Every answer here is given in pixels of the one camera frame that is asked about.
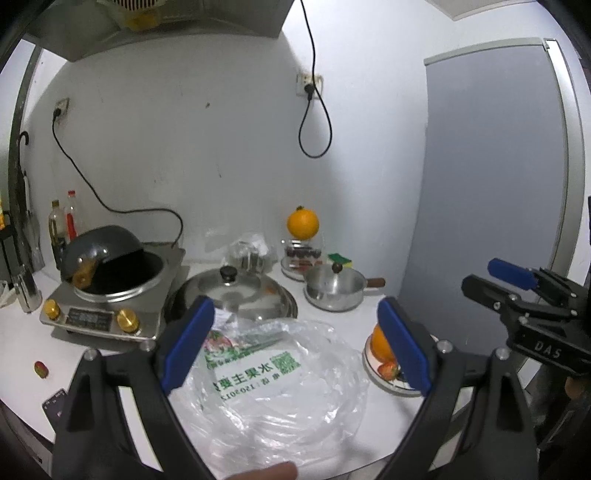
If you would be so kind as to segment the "fingertip at bottom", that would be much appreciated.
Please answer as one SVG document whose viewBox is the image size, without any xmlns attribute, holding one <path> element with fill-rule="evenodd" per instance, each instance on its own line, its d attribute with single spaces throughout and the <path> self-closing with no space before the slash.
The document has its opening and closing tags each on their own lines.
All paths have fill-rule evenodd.
<svg viewBox="0 0 591 480">
<path fill-rule="evenodd" d="M 294 462 L 281 462 L 263 469 L 250 470 L 228 477 L 228 480 L 297 480 Z"/>
</svg>

